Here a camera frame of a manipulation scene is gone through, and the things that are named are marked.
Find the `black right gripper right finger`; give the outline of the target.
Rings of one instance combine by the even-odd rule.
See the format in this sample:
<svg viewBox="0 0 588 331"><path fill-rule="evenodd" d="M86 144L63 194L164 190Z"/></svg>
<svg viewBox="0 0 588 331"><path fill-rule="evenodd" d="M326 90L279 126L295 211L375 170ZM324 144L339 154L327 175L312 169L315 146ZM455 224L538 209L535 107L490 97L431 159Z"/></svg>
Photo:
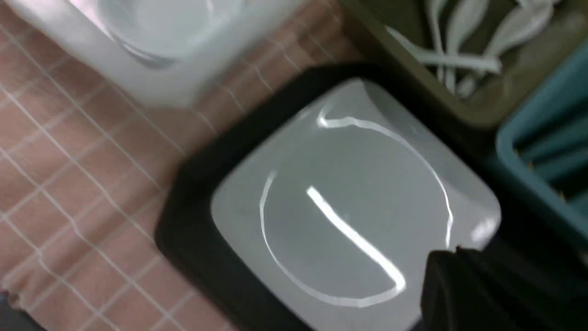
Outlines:
<svg viewBox="0 0 588 331"><path fill-rule="evenodd" d="M587 304L564 300L524 273L480 251L456 250L464 289L456 307L488 331L585 331Z"/></svg>

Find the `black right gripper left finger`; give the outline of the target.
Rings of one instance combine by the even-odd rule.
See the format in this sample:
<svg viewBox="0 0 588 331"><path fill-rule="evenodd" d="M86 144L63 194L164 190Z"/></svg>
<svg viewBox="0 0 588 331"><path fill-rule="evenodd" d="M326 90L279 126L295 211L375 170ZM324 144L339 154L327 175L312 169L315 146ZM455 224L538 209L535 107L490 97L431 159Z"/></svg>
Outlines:
<svg viewBox="0 0 588 331"><path fill-rule="evenodd" d="M510 319L482 281L477 250L434 250L420 310L427 331L509 331Z"/></svg>

